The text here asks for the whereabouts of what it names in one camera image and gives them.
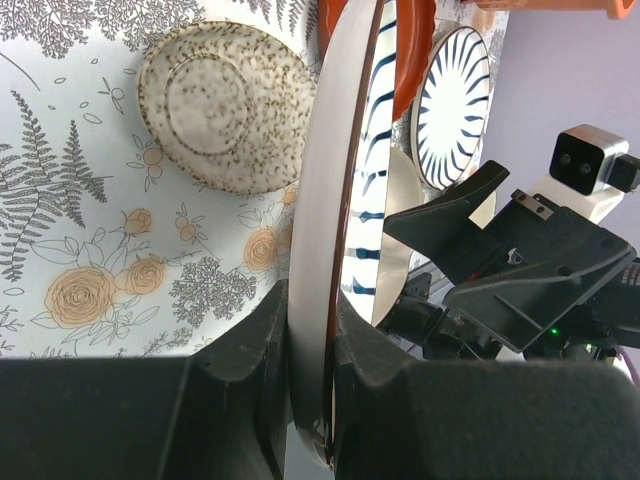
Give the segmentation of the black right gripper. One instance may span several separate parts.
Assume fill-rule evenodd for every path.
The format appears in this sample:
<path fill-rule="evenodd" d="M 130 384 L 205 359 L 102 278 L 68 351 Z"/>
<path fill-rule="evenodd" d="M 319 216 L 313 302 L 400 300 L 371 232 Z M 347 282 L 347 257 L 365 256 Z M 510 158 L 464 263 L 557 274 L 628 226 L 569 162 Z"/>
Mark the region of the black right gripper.
<path fill-rule="evenodd" d="M 449 281 L 414 271 L 382 330 L 427 360 L 597 361 L 639 344 L 639 257 L 625 240 L 566 207 L 519 192 L 488 225 L 470 219 L 509 176 L 495 161 L 427 204 L 393 214 L 384 232 Z"/>

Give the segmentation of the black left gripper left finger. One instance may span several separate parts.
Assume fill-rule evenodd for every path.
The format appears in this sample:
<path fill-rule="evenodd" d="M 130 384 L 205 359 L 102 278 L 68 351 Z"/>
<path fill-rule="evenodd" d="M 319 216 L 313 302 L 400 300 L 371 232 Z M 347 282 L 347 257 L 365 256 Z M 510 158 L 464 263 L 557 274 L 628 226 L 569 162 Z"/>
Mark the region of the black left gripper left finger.
<path fill-rule="evenodd" d="M 187 357 L 5 360 L 5 479 L 280 479 L 288 286 Z"/>

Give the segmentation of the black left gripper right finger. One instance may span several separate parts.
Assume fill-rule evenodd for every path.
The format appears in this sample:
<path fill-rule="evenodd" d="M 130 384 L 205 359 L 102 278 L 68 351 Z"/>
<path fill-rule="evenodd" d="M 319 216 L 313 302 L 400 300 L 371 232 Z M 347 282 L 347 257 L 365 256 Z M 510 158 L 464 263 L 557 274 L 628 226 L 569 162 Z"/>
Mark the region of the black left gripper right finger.
<path fill-rule="evenodd" d="M 420 361 L 343 306 L 339 479 L 635 479 L 639 391 L 593 362 Z"/>

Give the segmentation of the blue striped white plate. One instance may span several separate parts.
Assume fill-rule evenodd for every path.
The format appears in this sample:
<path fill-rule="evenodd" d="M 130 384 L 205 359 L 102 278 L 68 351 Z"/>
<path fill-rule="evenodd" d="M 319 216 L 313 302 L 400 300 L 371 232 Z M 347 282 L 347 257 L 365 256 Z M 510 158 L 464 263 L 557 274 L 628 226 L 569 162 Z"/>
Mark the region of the blue striped white plate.
<path fill-rule="evenodd" d="M 350 310 L 371 322 L 387 200 L 397 7 L 349 1 L 327 46 L 307 132 L 288 291 L 289 387 L 312 458 L 334 457 L 334 343 Z"/>

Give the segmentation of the orange plastic bin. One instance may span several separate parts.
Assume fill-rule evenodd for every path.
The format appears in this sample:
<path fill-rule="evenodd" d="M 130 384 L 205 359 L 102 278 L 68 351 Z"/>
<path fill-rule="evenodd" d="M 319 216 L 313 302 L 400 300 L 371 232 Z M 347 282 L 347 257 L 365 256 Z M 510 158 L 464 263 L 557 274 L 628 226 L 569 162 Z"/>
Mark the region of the orange plastic bin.
<path fill-rule="evenodd" d="M 636 0 L 473 0 L 485 11 L 601 11 L 611 20 L 626 18 Z"/>

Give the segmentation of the floral patterned table mat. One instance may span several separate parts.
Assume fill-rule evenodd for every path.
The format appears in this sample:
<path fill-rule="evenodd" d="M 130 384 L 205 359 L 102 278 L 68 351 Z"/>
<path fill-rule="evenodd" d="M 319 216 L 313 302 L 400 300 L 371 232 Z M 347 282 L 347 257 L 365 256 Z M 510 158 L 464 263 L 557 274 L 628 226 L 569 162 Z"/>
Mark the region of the floral patterned table mat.
<path fill-rule="evenodd" d="M 488 49 L 507 14 L 435 1 L 430 56 L 460 27 Z M 5 1 L 1 5 L 1 354 L 5 358 L 188 356 L 289 279 L 297 181 L 263 194 L 200 183 L 145 126 L 137 77 L 171 31 L 255 27 L 316 80 L 318 1 Z M 427 185 L 411 152 L 411 103 L 393 120 L 385 215 Z M 372 323 L 399 295 L 383 285 Z"/>

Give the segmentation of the red lacquer round plate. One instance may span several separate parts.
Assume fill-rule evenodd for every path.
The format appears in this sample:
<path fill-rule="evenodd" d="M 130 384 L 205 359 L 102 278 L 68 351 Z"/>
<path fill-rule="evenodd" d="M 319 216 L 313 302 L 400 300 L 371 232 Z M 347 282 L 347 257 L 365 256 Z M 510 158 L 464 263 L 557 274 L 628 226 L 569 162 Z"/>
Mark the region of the red lacquer round plate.
<path fill-rule="evenodd" d="M 319 0 L 317 37 L 324 56 L 345 0 Z M 398 121 L 413 102 L 429 64 L 435 31 L 434 0 L 398 0 L 397 59 L 393 120 Z"/>

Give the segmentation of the speckled oval ceramic plate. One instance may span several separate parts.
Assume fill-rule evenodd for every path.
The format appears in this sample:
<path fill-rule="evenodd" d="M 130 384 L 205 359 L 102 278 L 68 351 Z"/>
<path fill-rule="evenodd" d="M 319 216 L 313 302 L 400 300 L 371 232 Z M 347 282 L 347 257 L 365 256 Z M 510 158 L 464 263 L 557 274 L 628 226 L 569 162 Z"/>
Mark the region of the speckled oval ceramic plate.
<path fill-rule="evenodd" d="M 171 31 L 137 77 L 139 111 L 162 152 L 200 183 L 236 194 L 298 180 L 315 93 L 297 54 L 230 21 Z"/>

